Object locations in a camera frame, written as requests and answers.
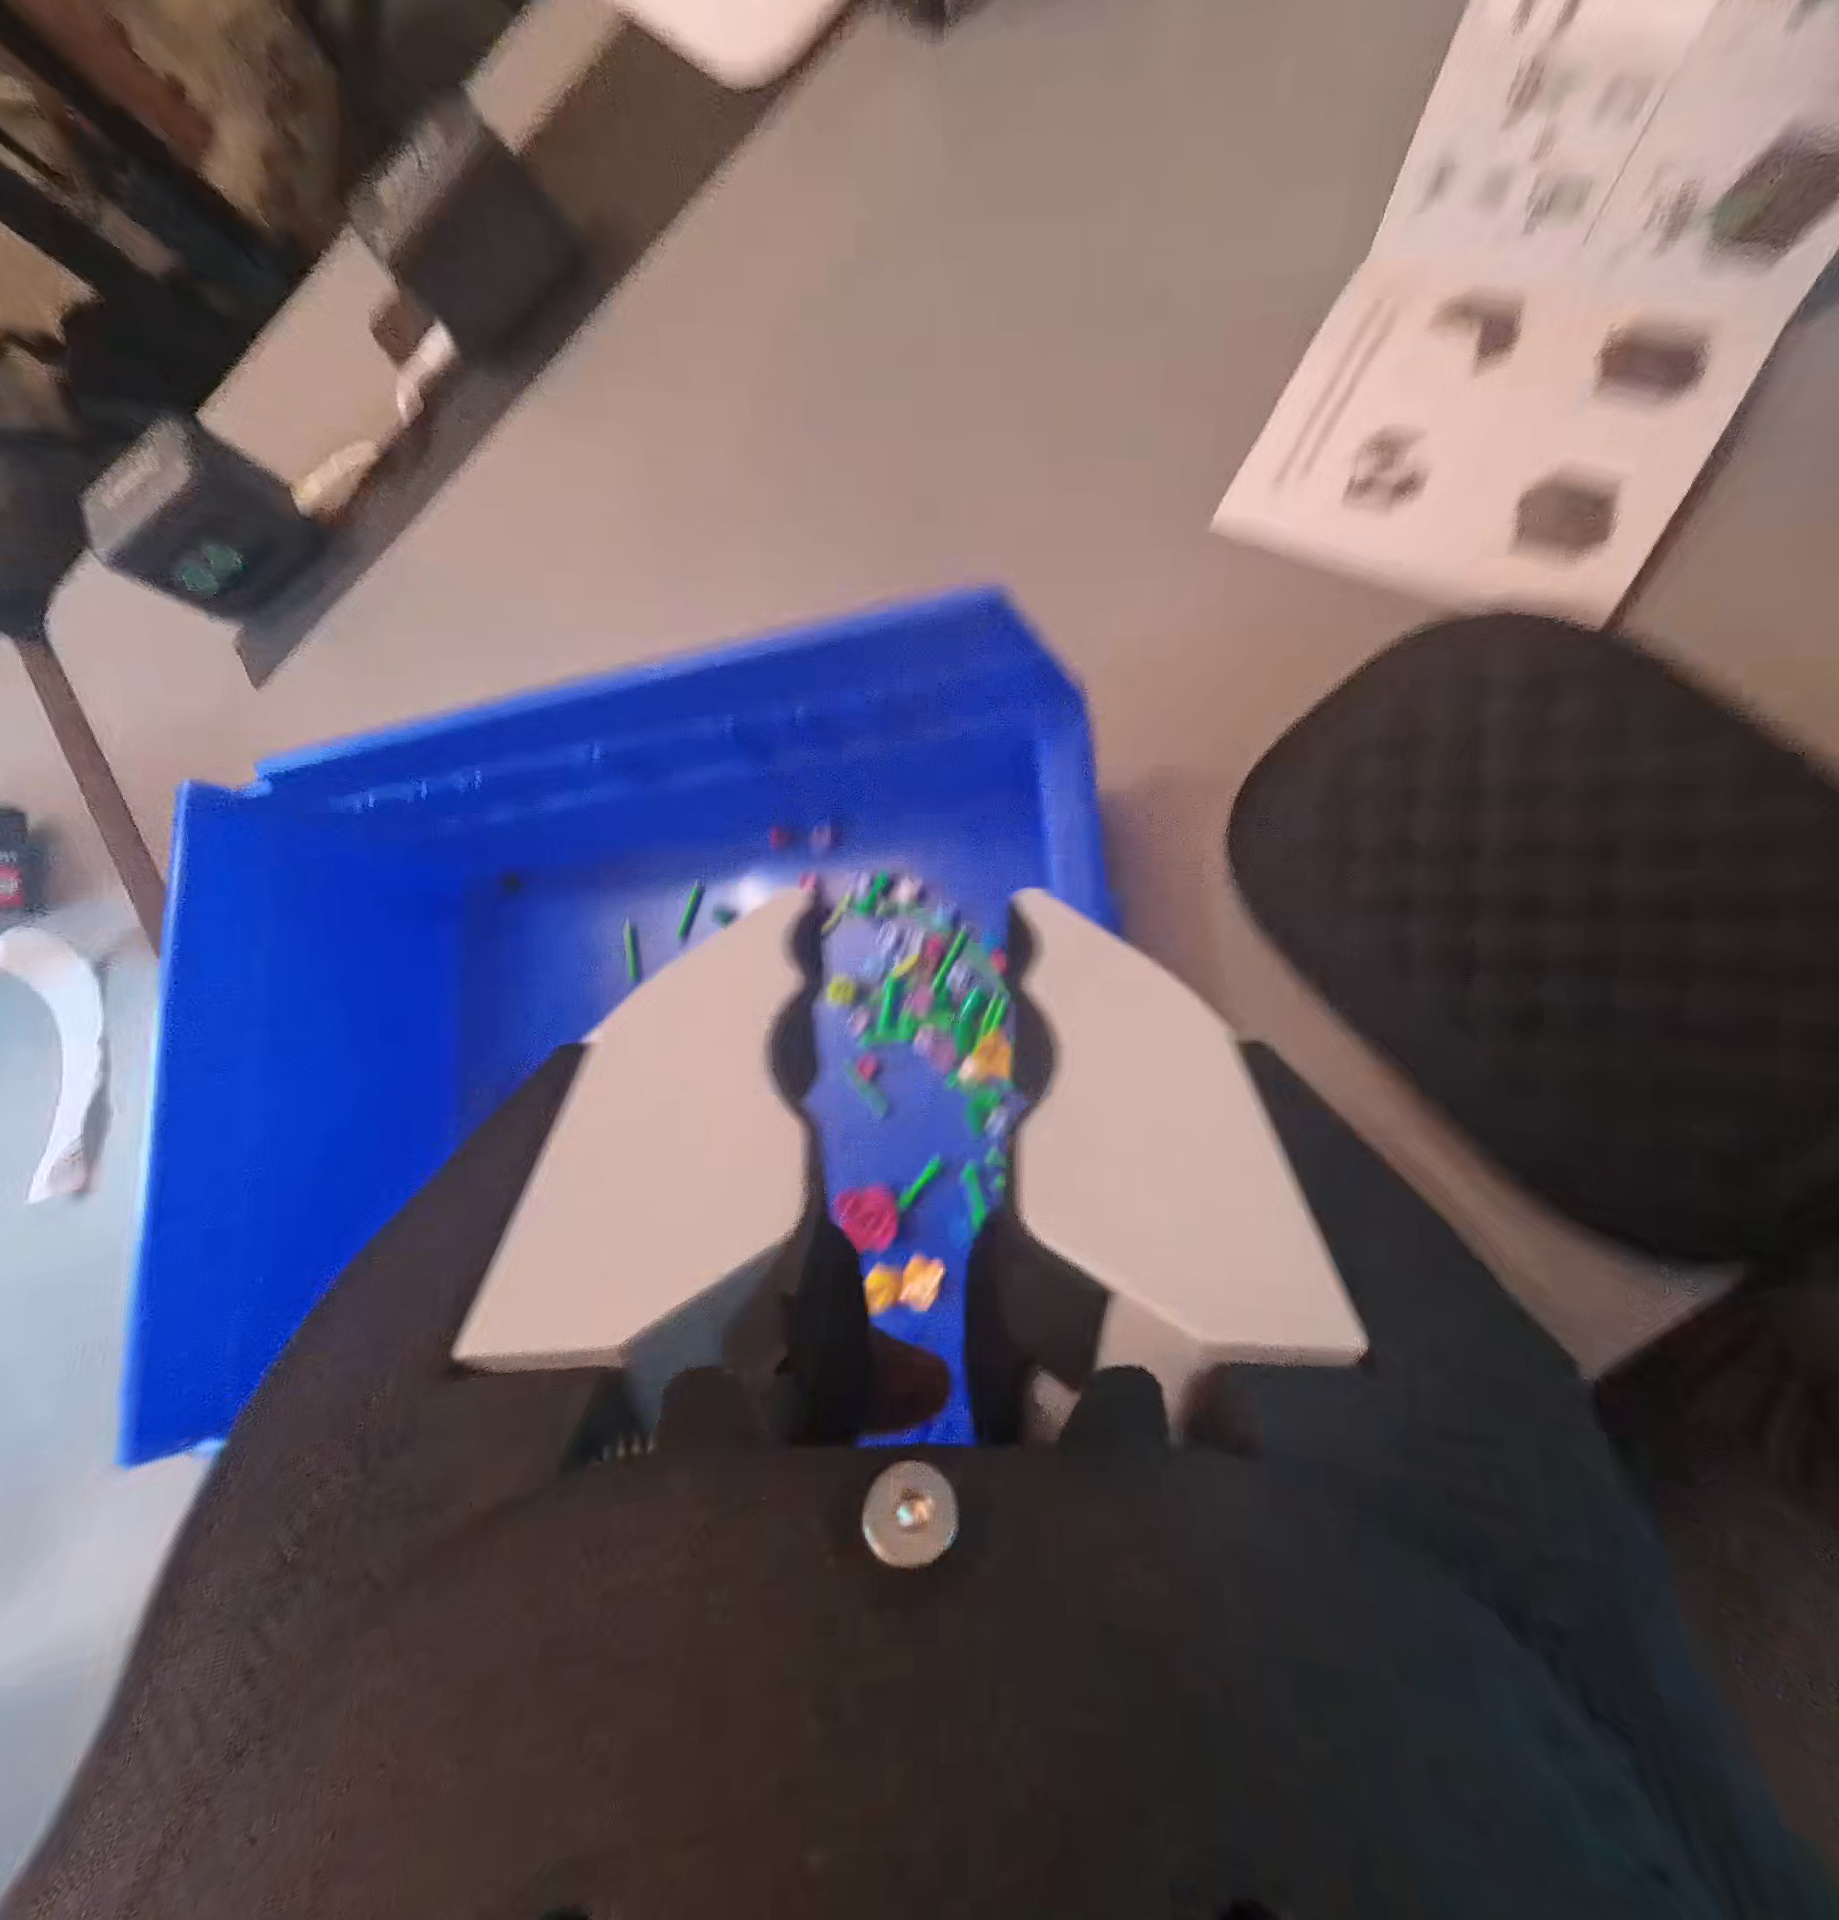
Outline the white instruction booklet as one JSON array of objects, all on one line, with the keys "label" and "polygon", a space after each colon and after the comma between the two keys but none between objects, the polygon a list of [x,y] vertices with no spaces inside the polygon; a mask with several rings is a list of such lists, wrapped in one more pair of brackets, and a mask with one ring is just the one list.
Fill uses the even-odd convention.
[{"label": "white instruction booklet", "polygon": [[1469,4],[1213,532],[1607,621],[1839,256],[1839,2]]}]

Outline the dark grey boxy device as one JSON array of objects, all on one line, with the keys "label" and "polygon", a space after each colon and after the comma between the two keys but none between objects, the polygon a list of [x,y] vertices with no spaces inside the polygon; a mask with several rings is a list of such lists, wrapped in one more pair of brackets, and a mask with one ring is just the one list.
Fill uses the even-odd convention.
[{"label": "dark grey boxy device", "polygon": [[245,620],[312,576],[327,530],[271,468],[165,414],[79,495],[88,550],[117,575],[214,617]]}]

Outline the dark grey rounded container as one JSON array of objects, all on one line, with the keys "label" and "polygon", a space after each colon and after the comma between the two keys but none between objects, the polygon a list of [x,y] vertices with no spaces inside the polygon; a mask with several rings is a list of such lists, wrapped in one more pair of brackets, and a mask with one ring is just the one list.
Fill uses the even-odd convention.
[{"label": "dark grey rounded container", "polygon": [[582,268],[568,216],[464,92],[360,181],[349,224],[470,367],[501,361]]}]

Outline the blue storage bin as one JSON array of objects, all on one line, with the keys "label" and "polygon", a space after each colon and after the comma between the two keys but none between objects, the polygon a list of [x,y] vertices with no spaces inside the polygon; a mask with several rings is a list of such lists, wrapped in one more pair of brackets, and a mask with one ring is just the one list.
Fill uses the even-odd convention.
[{"label": "blue storage bin", "polygon": [[613,916],[681,850],[953,871],[1001,973],[964,1080],[1017,1102],[912,1435],[974,1435],[964,1261],[1021,1099],[1015,894],[1122,928],[1092,714],[1000,590],[836,617],[318,743],[175,807],[145,1204],[117,1459],[220,1444],[367,1242],[617,998]]}]

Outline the pile of small toy bricks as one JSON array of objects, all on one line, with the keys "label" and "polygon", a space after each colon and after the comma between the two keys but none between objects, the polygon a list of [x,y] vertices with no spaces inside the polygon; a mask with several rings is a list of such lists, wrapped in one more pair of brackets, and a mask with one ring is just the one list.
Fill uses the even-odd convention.
[{"label": "pile of small toy bricks", "polygon": [[966,914],[953,871],[908,848],[867,867],[788,855],[708,859],[688,848],[632,873],[613,916],[617,998],[784,887],[818,894],[801,928],[809,990],[783,1021],[777,1069],[810,1132],[813,1212],[859,1261],[869,1309],[942,1315],[947,1276],[1005,1169],[1017,1102],[964,1080],[1001,973],[993,930]]}]

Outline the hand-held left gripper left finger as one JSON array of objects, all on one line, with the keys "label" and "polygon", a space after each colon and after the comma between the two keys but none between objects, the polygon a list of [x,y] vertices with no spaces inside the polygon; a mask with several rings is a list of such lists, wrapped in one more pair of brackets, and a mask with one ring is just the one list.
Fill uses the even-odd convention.
[{"label": "hand-held left gripper left finger", "polygon": [[659,1403],[729,1367],[810,1220],[810,1132],[777,1040],[809,990],[818,894],[784,887],[596,1024],[450,1357],[475,1374],[600,1369]]}]

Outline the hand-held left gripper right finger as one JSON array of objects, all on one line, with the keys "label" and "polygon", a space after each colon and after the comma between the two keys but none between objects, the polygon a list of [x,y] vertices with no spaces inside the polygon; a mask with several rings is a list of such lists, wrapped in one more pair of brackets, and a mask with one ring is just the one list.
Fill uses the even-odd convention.
[{"label": "hand-held left gripper right finger", "polygon": [[1050,891],[1019,891],[1007,934],[1025,1107],[994,1318],[1027,1405],[1138,1367],[1181,1432],[1222,1369],[1358,1367],[1371,1337],[1238,1030]]}]

